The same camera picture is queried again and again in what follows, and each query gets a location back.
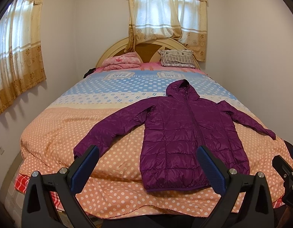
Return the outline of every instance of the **white wall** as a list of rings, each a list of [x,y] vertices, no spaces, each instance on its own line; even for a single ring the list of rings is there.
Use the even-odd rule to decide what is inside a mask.
[[[218,82],[222,82],[223,45],[226,0],[208,3],[208,54],[201,67]],[[117,41],[128,37],[128,0],[77,0],[76,51],[78,77],[95,64],[101,55]]]
[[[128,37],[128,0],[77,0],[76,51],[78,77],[94,68],[102,54]]]
[[[47,80],[18,97],[0,115],[0,188],[20,151],[25,127],[77,81],[74,61],[74,8],[76,0],[44,0],[41,14],[41,46]]]
[[[226,59],[226,0],[208,0],[208,46],[206,62],[200,68],[223,85]]]
[[[293,15],[282,0],[227,0],[224,86],[293,144]]]

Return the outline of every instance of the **sheer curtain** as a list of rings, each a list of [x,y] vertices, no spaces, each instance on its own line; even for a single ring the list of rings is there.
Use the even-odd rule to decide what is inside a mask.
[[[198,61],[205,61],[207,46],[207,0],[129,0],[129,43],[135,45],[152,39],[173,38],[193,51]]]
[[[14,0],[0,20],[0,114],[46,79],[40,42],[42,0]]]

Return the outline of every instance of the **orange polka dot fabric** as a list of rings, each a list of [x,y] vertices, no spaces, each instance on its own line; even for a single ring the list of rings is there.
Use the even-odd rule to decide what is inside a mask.
[[[35,170],[49,174],[69,167],[73,162],[73,148],[95,123],[116,110],[46,109],[21,136],[24,163],[20,174],[30,176]],[[273,141],[240,124],[235,126],[247,153],[251,174],[264,172],[272,202],[278,200],[284,194],[283,180],[272,168],[272,159],[280,154],[293,167],[284,142],[280,138]],[[82,193],[76,195],[83,209],[104,219],[163,213],[207,217],[220,198],[212,188],[146,193],[139,171],[143,132],[144,125],[117,138],[100,158]],[[234,212],[239,211],[243,197],[244,194],[239,194]],[[58,209],[63,210],[63,206],[59,204]]]

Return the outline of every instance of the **purple puffer jacket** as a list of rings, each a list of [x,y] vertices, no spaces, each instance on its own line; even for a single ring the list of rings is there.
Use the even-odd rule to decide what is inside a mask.
[[[151,97],[125,107],[98,122],[74,148],[81,156],[96,145],[102,156],[117,135],[126,135],[144,123],[140,171],[145,189],[193,190],[209,185],[196,149],[206,145],[228,168],[249,174],[249,161],[234,122],[275,139],[247,114],[226,101],[218,104],[200,98],[187,80],[171,83],[166,97]]]

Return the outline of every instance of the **bed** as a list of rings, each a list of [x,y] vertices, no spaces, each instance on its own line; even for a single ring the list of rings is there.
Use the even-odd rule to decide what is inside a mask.
[[[121,55],[128,40],[110,47],[97,62]],[[46,108],[23,132],[21,153],[24,159],[15,181],[15,189],[25,193],[29,176],[39,170],[55,173],[73,162],[73,148],[93,125],[115,111],[138,100],[164,96],[173,81],[187,79],[202,98],[214,102],[226,100],[232,106],[261,121],[236,97],[217,82],[196,69],[162,67],[159,49],[185,49],[173,39],[149,41],[136,47],[145,64],[139,68],[97,70],[78,82]],[[283,180],[272,167],[275,155],[281,155],[293,168],[293,160],[282,139],[273,141],[250,128],[235,123],[250,164],[250,174],[263,171],[269,184],[274,207],[282,205]],[[85,212],[103,219],[125,218],[149,214],[187,214],[207,217],[220,195],[212,188],[196,191],[160,191],[147,193],[142,185],[139,156],[144,125],[114,141],[100,158],[82,193],[76,197]],[[63,211],[59,197],[52,193],[55,206]],[[244,194],[238,196],[234,212],[238,212]]]

